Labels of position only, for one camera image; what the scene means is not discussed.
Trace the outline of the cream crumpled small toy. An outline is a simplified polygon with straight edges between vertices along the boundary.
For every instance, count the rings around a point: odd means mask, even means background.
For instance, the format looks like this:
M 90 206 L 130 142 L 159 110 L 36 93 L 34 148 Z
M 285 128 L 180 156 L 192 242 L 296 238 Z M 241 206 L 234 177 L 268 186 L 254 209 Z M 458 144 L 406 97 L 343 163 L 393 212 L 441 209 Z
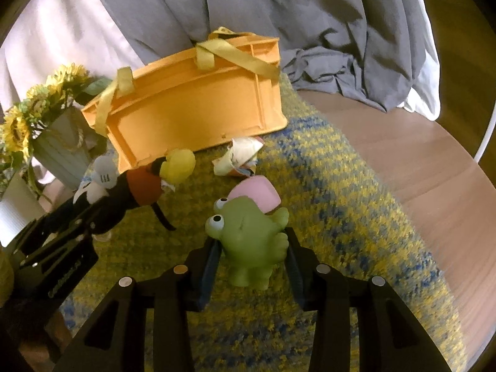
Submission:
M 232 139 L 224 155 L 212 161 L 215 175 L 235 177 L 255 175 L 257 155 L 264 145 L 260 137 Z

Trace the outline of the sunflower bouquet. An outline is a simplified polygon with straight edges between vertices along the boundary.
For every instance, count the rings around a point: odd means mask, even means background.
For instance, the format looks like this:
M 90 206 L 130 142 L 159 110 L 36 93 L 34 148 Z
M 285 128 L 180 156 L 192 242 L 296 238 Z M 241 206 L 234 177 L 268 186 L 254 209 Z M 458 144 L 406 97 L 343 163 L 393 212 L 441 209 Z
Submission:
M 31 86 L 27 96 L 13 103 L 1 118 L 1 193 L 17 172 L 32 169 L 34 140 L 77 103 L 89 101 L 111 80 L 92 75 L 83 65 L 62 65 Z

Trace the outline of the green ribbed vase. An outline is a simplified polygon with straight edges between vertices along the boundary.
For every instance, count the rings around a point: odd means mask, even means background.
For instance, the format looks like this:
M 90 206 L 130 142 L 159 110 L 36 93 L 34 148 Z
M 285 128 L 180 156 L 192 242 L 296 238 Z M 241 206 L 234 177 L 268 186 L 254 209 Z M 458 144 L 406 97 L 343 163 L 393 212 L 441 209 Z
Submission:
M 107 140 L 86 122 L 78 108 L 66 109 L 33 140 L 33 156 L 66 187 L 76 190 Z

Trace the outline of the white ribbed flower pot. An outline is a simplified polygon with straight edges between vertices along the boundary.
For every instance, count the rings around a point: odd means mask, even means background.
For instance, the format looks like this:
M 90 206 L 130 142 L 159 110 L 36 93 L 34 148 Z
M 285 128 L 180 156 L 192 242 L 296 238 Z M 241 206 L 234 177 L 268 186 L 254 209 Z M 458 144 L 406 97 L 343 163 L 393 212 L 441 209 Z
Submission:
M 14 175 L 0 204 L 1 246 L 7 247 L 27 224 L 44 214 L 28 185 L 19 174 Z

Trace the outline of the pink makeup sponge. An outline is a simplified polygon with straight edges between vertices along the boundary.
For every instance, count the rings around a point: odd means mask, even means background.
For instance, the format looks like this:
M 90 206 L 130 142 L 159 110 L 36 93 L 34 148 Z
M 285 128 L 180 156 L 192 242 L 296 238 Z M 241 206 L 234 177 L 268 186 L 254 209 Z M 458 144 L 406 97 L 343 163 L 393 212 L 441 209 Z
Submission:
M 229 200 L 248 197 L 263 213 L 274 211 L 281 198 L 273 184 L 263 175 L 253 175 L 237 184 L 228 194 Z

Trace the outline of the yellow blue plaid table runner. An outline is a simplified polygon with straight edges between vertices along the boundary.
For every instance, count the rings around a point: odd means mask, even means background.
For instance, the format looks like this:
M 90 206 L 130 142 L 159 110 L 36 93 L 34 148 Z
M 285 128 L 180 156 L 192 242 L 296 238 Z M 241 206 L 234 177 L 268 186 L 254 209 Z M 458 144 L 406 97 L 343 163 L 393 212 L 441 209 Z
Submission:
M 59 371 L 461 371 L 458 313 L 407 216 L 342 133 L 280 82 L 287 127 L 265 137 L 263 211 L 214 173 L 126 213 L 64 301 Z

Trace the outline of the orange plastic crate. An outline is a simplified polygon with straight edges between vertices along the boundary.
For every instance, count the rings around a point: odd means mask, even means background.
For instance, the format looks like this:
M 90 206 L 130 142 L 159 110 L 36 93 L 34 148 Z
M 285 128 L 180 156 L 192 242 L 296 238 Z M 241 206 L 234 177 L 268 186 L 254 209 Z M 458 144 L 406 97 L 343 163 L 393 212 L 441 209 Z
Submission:
M 173 149 L 199 151 L 287 126 L 279 87 L 279 39 L 216 29 L 194 48 L 131 71 L 82 109 L 109 138 L 118 169 L 143 166 Z

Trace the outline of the green frog toy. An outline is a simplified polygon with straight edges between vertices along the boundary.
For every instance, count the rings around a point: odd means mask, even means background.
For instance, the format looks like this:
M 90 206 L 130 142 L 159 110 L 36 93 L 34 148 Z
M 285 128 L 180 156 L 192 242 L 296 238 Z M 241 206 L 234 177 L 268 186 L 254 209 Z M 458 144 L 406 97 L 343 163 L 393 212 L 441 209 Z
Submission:
M 243 196 L 220 198 L 214 211 L 205 231 L 222 244 L 229 264 L 229 284 L 267 290 L 274 266 L 287 256 L 287 208 L 266 214 L 251 198 Z

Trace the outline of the black mouse plush keychain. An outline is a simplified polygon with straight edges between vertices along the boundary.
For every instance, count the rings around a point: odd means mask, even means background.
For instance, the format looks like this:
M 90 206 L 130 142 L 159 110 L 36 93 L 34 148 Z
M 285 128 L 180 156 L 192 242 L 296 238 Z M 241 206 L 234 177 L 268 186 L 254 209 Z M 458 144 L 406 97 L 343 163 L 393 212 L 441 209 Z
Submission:
M 174 149 L 147 165 L 121 174 L 113 160 L 101 155 L 93 162 L 89 182 L 80 186 L 72 204 L 86 209 L 102 201 L 103 213 L 93 219 L 92 234 L 104 235 L 120 223 L 126 212 L 142 206 L 153 210 L 160 224 L 168 231 L 176 228 L 168 221 L 158 202 L 165 190 L 174 191 L 192 173 L 196 165 L 189 149 Z

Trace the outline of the grey curtain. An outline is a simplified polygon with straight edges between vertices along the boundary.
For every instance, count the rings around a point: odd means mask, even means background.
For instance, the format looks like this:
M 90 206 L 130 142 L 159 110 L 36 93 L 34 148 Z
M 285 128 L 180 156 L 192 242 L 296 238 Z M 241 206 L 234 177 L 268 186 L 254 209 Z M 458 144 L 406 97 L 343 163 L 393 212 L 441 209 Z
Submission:
M 276 37 L 296 89 L 435 120 L 440 63 L 424 0 L 100 0 L 150 63 L 218 28 Z

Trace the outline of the beige curtain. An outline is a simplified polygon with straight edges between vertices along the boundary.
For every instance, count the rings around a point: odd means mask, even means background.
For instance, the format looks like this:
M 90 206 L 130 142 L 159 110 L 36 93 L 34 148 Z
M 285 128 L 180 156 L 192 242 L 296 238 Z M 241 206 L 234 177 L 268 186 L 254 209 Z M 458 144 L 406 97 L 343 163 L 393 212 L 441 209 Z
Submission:
M 100 0 L 31 0 L 1 45 L 2 110 L 72 63 L 108 78 L 144 65 Z

